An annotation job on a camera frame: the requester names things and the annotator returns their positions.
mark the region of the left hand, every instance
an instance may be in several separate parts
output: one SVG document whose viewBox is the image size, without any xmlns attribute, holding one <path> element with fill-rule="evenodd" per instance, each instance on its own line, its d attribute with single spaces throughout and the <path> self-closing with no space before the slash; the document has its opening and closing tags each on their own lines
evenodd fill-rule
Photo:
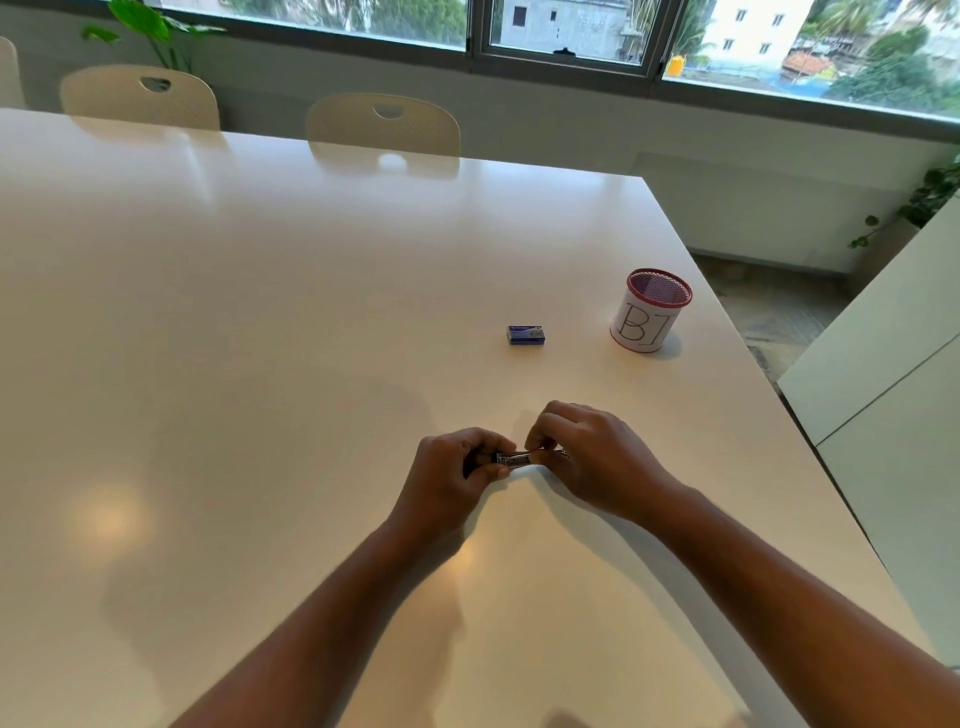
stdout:
<svg viewBox="0 0 960 728">
<path fill-rule="evenodd" d="M 464 477 L 467 457 L 490 463 L 495 452 L 515 450 L 503 435 L 480 427 L 424 437 L 387 523 L 425 546 L 442 541 L 463 527 L 487 486 L 510 474 L 501 465 L 487 464 Z"/>
</svg>

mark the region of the hand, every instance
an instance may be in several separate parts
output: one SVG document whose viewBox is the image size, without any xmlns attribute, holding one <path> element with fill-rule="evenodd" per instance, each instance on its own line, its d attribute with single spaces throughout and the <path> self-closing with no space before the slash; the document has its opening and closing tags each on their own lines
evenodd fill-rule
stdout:
<svg viewBox="0 0 960 728">
<path fill-rule="evenodd" d="M 553 450 L 563 446 L 566 455 Z M 552 401 L 527 436 L 531 462 L 546 466 L 574 496 L 648 526 L 654 507 L 684 486 L 621 420 L 585 404 Z"/>
<path fill-rule="evenodd" d="M 388 523 L 432 546 L 462 528 L 487 486 L 510 474 L 491 464 L 495 452 L 513 452 L 503 435 L 480 427 L 420 440 L 414 464 Z M 464 477 L 467 457 L 481 463 Z"/>
</svg>

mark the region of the pen holder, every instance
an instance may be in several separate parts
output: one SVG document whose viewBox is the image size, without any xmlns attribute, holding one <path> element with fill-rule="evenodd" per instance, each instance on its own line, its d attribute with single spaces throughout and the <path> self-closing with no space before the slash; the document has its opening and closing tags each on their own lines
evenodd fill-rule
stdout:
<svg viewBox="0 0 960 728">
<path fill-rule="evenodd" d="M 610 325 L 613 341 L 631 352 L 655 352 L 692 299 L 683 279 L 657 268 L 638 268 L 627 277 L 627 292 Z"/>
</svg>

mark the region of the window frame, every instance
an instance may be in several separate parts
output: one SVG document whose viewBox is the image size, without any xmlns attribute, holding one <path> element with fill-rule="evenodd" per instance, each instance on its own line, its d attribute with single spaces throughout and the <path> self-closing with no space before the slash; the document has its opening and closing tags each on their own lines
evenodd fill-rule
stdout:
<svg viewBox="0 0 960 728">
<path fill-rule="evenodd" d="M 112 19 L 105 0 L 0 0 L 0 4 Z M 660 2 L 640 64 L 569 59 L 491 46 L 491 24 L 486 21 L 492 13 L 493 0 L 468 2 L 468 29 L 464 50 L 395 38 L 356 36 L 270 20 L 171 8 L 163 10 L 184 22 L 219 25 L 226 28 L 230 36 L 238 39 L 291 45 L 380 61 L 426 65 L 515 81 L 585 88 L 649 98 L 669 104 L 718 109 L 859 132 L 960 143 L 960 120 L 950 122 L 896 109 L 858 108 L 823 99 L 812 101 L 785 94 L 767 94 L 704 82 L 664 78 L 662 73 L 669 60 L 669 46 L 685 5 L 686 0 Z"/>
</svg>

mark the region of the chair backrest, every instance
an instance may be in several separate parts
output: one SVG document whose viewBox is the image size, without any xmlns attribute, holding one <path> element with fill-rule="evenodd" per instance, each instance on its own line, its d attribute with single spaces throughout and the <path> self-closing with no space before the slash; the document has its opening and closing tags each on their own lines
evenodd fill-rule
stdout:
<svg viewBox="0 0 960 728">
<path fill-rule="evenodd" d="M 149 65 L 98 65 L 60 82 L 70 116 L 220 131 L 217 97 L 188 73 Z"/>
<path fill-rule="evenodd" d="M 16 46 L 0 37 L 0 108 L 25 109 Z"/>
<path fill-rule="evenodd" d="M 445 109 L 405 96 L 328 96 L 307 112 L 306 138 L 355 147 L 460 156 L 457 120 Z"/>
</svg>

